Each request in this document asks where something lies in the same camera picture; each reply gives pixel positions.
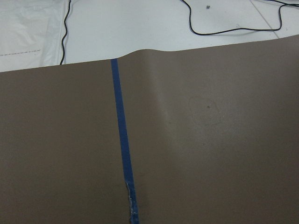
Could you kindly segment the clear plastic sheet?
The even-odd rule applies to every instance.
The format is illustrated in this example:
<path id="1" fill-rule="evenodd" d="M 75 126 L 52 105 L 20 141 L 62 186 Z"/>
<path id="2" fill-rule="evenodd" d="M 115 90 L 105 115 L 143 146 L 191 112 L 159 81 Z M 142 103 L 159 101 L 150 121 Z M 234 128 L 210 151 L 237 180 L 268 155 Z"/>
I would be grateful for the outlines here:
<path id="1" fill-rule="evenodd" d="M 66 0 L 0 2 L 0 70 L 58 65 Z"/>

